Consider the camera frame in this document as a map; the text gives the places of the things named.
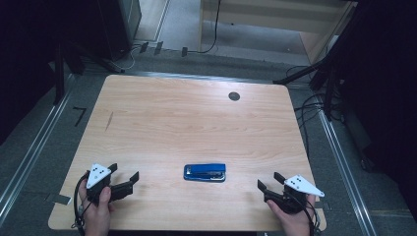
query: hand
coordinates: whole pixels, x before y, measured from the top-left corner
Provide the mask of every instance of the hand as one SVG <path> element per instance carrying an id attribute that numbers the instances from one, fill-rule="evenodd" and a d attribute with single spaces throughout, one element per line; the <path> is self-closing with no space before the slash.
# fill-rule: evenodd
<path id="1" fill-rule="evenodd" d="M 109 203 L 111 190 L 109 187 L 102 189 L 99 197 L 99 204 L 96 206 L 87 200 L 87 179 L 79 188 L 80 199 L 83 201 L 85 210 L 84 220 L 86 223 L 86 236 L 105 236 L 110 228 L 110 212 L 115 208 Z"/>
<path id="2" fill-rule="evenodd" d="M 307 201 L 311 204 L 307 204 L 306 209 L 310 216 L 313 218 L 313 210 L 311 207 L 314 207 L 316 201 L 316 196 L 308 195 Z M 304 210 L 296 214 L 287 214 L 282 209 L 274 203 L 272 200 L 268 200 L 267 204 L 273 213 L 281 221 L 282 228 L 286 236 L 309 236 L 310 235 L 310 221 Z"/>

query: wire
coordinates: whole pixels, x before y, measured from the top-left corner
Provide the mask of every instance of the wire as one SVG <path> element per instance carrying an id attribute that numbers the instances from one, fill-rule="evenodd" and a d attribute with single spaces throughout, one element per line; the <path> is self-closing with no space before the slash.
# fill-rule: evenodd
<path id="1" fill-rule="evenodd" d="M 304 115 L 305 114 L 307 114 L 307 113 L 311 113 L 311 112 L 313 112 L 313 111 L 317 111 L 318 109 L 319 110 L 321 110 L 322 108 L 321 107 L 318 107 L 318 106 L 313 106 L 313 107 L 309 107 L 311 110 L 308 110 L 308 111 L 306 111 L 306 112 L 304 112 Z"/>
<path id="2" fill-rule="evenodd" d="M 301 122 L 302 122 L 302 127 L 303 127 L 303 130 L 304 130 L 304 137 L 305 137 L 305 143 L 306 143 L 306 153 L 307 153 L 307 158 L 310 158 L 310 147 L 309 147 L 309 136 L 308 136 L 308 133 L 307 133 L 307 128 L 306 128 L 306 126 L 304 125 L 305 124 L 305 119 L 304 119 L 304 109 L 305 109 L 305 107 L 307 106 L 307 102 L 310 100 L 310 99 L 312 99 L 313 97 L 316 97 L 316 96 L 320 96 L 320 95 L 324 95 L 324 93 L 317 93 L 317 94 L 314 94 L 314 95 L 312 95 L 312 96 L 310 96 L 310 97 L 308 97 L 304 102 L 303 102 L 303 105 L 301 106 Z"/>
<path id="3" fill-rule="evenodd" d="M 83 210 L 83 213 L 81 214 L 81 218 L 84 218 L 84 213 L 86 213 L 89 206 L 91 206 L 91 202 L 89 202 L 89 205 Z"/>
<path id="4" fill-rule="evenodd" d="M 110 63 L 111 63 L 111 64 L 113 64 L 115 67 L 119 68 L 120 70 L 129 70 L 129 69 L 132 69 L 132 68 L 135 66 L 135 62 L 136 62 L 135 57 L 133 56 L 133 54 L 132 54 L 132 53 L 133 53 L 135 50 L 137 50 L 138 48 L 141 48 L 141 47 L 142 47 L 142 46 L 140 45 L 140 46 L 138 46 L 138 47 L 133 48 L 133 49 L 130 51 L 130 55 L 131 55 L 131 58 L 132 58 L 132 60 L 133 60 L 133 62 L 132 62 L 132 65 L 131 65 L 131 66 L 129 66 L 129 67 L 121 67 L 121 66 L 117 65 L 116 63 L 114 63 L 114 62 L 112 62 L 112 61 L 110 61 Z"/>
<path id="5" fill-rule="evenodd" d="M 293 70 L 295 68 L 305 68 L 305 67 L 308 67 L 308 66 L 293 66 L 286 71 L 285 75 L 286 75 L 286 77 L 288 77 L 288 72 L 290 72 L 291 70 Z"/>
<path id="6" fill-rule="evenodd" d="M 206 51 L 188 51 L 188 52 L 194 52 L 194 53 L 208 53 L 210 52 L 213 48 L 215 43 L 217 42 L 217 23 L 218 23 L 218 13 L 220 12 L 220 2 L 221 0 L 218 0 L 218 4 L 217 4 L 217 14 L 215 16 L 215 25 L 214 25 L 214 42 L 211 45 L 211 48 L 206 50 Z"/>
<path id="7" fill-rule="evenodd" d="M 80 235 L 84 236 L 86 234 L 86 232 L 84 231 L 84 219 L 83 219 L 83 215 L 84 212 L 86 212 L 87 208 L 89 208 L 89 206 L 83 211 L 82 215 L 80 215 L 79 210 L 78 210 L 78 190 L 80 188 L 81 182 L 83 182 L 83 180 L 87 179 L 89 177 L 89 172 L 87 172 L 85 175 L 83 175 L 79 182 L 77 183 L 76 189 L 74 191 L 74 215 L 75 215 L 75 222 L 74 224 L 71 226 L 71 228 L 76 228 L 78 229 Z"/>
<path id="8" fill-rule="evenodd" d="M 303 209 L 303 211 L 306 213 L 307 218 L 309 219 L 310 236 L 314 236 L 315 235 L 315 231 L 316 231 L 316 224 L 317 224 L 317 222 L 313 222 L 312 216 L 307 211 L 307 206 L 303 206 L 303 204 L 301 204 L 300 201 L 298 201 L 298 199 L 295 198 L 294 196 L 292 196 L 290 193 L 285 192 L 285 195 L 288 196 L 288 197 L 290 197 L 292 200 L 294 200 L 301 207 L 301 209 Z M 313 207 L 313 205 L 310 204 L 310 207 L 313 210 L 313 212 L 316 212 L 316 210 Z"/>
<path id="9" fill-rule="evenodd" d="M 317 210 L 313 207 L 312 204 L 310 204 L 310 202 L 307 201 L 307 203 L 310 205 L 309 208 L 313 210 L 314 213 L 314 217 L 315 217 L 315 223 L 314 223 L 314 227 L 315 227 L 315 233 L 316 235 L 320 235 L 322 233 L 322 230 L 320 230 L 320 217 L 317 214 Z"/>
<path id="10" fill-rule="evenodd" d="M 317 107 L 317 105 L 323 105 L 323 103 L 322 102 L 310 103 L 310 104 L 305 105 L 304 108 L 314 108 L 314 107 Z M 303 109 L 303 106 L 294 108 L 294 111 L 298 111 L 298 110 L 301 110 L 301 109 Z"/>
<path id="11" fill-rule="evenodd" d="M 301 128 L 301 127 L 303 127 L 303 126 L 305 126 L 305 124 L 306 124 L 306 122 L 308 122 L 308 121 L 310 121 L 310 120 L 312 120 L 312 119 L 314 119 L 321 111 L 322 111 L 323 109 L 322 108 L 320 108 L 319 110 L 317 110 L 316 111 L 316 113 L 313 115 L 313 116 L 311 116 L 309 119 L 307 119 L 307 120 L 304 120 L 304 122 L 303 123 L 301 123 L 301 125 L 299 125 L 298 126 L 298 128 Z"/>

